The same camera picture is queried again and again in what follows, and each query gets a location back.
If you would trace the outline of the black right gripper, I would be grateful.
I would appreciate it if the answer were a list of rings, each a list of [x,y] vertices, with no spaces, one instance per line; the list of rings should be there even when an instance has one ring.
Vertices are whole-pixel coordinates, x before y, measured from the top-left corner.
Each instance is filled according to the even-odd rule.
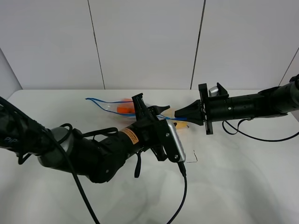
[[[200,99],[195,100],[182,109],[176,110],[174,113],[175,118],[187,118],[187,122],[199,126],[205,125],[206,134],[212,135],[212,122],[215,116],[213,113],[222,108],[223,102],[229,97],[227,90],[220,83],[217,83],[216,86],[220,91],[219,96],[209,97],[207,84],[199,84]]]

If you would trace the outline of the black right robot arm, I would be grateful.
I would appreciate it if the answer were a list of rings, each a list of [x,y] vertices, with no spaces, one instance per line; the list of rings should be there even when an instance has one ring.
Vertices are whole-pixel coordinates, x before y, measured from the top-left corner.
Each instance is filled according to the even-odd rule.
[[[208,135],[213,134],[212,123],[235,119],[274,118],[285,116],[299,109],[299,77],[288,84],[262,90],[255,94],[230,97],[220,84],[208,89],[199,84],[200,98],[190,105],[176,110],[174,116],[184,121],[205,126]]]

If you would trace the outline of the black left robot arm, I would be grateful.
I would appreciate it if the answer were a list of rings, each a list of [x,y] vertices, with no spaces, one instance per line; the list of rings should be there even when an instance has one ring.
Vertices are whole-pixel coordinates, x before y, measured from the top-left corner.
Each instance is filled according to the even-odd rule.
[[[133,96],[136,121],[82,133],[70,124],[47,129],[14,105],[0,101],[0,146],[23,164],[30,156],[42,166],[86,176],[93,183],[110,181],[133,155],[150,149],[159,161],[174,160],[169,122],[159,119],[164,107],[146,106],[142,94]]]

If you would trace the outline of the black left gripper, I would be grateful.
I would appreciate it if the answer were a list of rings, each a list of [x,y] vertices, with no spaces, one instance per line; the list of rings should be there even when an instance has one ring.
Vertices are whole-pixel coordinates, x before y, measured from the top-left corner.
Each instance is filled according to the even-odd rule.
[[[170,106],[146,106],[142,96],[143,94],[140,93],[132,97],[136,122],[122,129],[121,132],[126,134],[134,145],[139,144],[136,153],[151,149],[158,161],[164,161],[167,155],[158,137],[157,129],[160,120],[157,116],[170,109]]]

